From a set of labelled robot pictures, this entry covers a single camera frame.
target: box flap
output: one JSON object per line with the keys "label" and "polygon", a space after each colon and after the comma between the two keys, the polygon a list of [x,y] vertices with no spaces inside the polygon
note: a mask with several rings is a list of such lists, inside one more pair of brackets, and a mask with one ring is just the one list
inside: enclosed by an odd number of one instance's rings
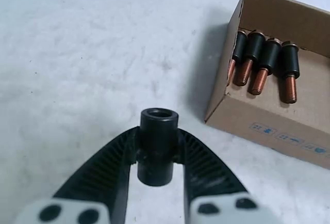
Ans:
{"label": "box flap", "polygon": [[240,27],[330,57],[330,13],[293,0],[244,0]]}
{"label": "box flap", "polygon": [[239,19],[241,16],[242,3],[243,0],[240,0],[238,2],[234,14],[228,24],[226,41],[223,46],[221,58],[219,60],[216,83],[214,84],[213,94],[208,104],[205,120],[207,120],[210,117],[210,115],[219,105],[225,94],[225,90],[227,86],[226,83],[227,83],[227,71],[228,71],[229,59],[232,57],[233,49],[236,42],[236,31],[238,29]]}

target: threaded bolt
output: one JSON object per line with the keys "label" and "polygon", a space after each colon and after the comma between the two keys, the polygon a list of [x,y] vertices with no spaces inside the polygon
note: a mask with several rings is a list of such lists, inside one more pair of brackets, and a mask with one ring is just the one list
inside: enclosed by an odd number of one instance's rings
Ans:
{"label": "threaded bolt", "polygon": [[245,86],[247,81],[250,77],[251,70],[252,70],[253,61],[251,59],[247,59],[238,74],[236,85],[238,86]]}
{"label": "threaded bolt", "polygon": [[263,87],[265,86],[267,76],[268,76],[268,69],[261,68],[257,74],[257,77],[256,77],[253,87],[252,87],[251,93],[253,95],[261,94]]}
{"label": "threaded bolt", "polygon": [[235,64],[236,64],[236,61],[231,59],[229,62],[229,67],[228,67],[227,86],[229,86],[230,83],[232,82]]}
{"label": "threaded bolt", "polygon": [[288,75],[285,78],[285,98],[288,104],[294,104],[297,102],[297,88],[295,84],[295,76],[293,74]]}
{"label": "threaded bolt", "polygon": [[297,89],[295,80],[300,76],[298,46],[290,41],[282,43],[283,78],[285,80],[285,102],[297,102]]}

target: hole in nut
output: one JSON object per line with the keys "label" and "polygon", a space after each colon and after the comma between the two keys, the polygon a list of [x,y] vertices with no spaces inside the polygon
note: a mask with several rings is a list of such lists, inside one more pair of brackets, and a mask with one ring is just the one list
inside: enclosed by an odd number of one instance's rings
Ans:
{"label": "hole in nut", "polygon": [[172,113],[170,111],[166,111],[165,109],[151,109],[148,111],[148,114],[153,117],[170,117]]}

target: black plastic tool jaw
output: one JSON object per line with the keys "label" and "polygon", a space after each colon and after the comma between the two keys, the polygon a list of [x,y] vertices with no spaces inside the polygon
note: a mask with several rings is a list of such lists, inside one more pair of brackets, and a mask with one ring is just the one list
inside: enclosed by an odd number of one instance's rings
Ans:
{"label": "black plastic tool jaw", "polygon": [[56,198],[96,201],[109,210],[111,224],[123,224],[130,166],[138,162],[138,178],[162,186],[172,179],[173,163],[184,166],[185,217],[200,196],[231,194],[246,189],[231,170],[200,140],[178,129],[178,114],[161,108],[141,113],[139,127],[106,144],[54,194]]}

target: open cardboard box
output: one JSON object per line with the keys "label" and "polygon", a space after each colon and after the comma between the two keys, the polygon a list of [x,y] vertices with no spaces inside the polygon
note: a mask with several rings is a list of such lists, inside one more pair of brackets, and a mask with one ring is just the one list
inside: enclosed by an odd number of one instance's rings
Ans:
{"label": "open cardboard box", "polygon": [[[299,47],[298,101],[285,104],[283,80],[270,75],[259,96],[231,83],[238,28],[261,30]],[[293,0],[240,0],[230,20],[205,121],[274,150],[330,168],[330,13]]]}

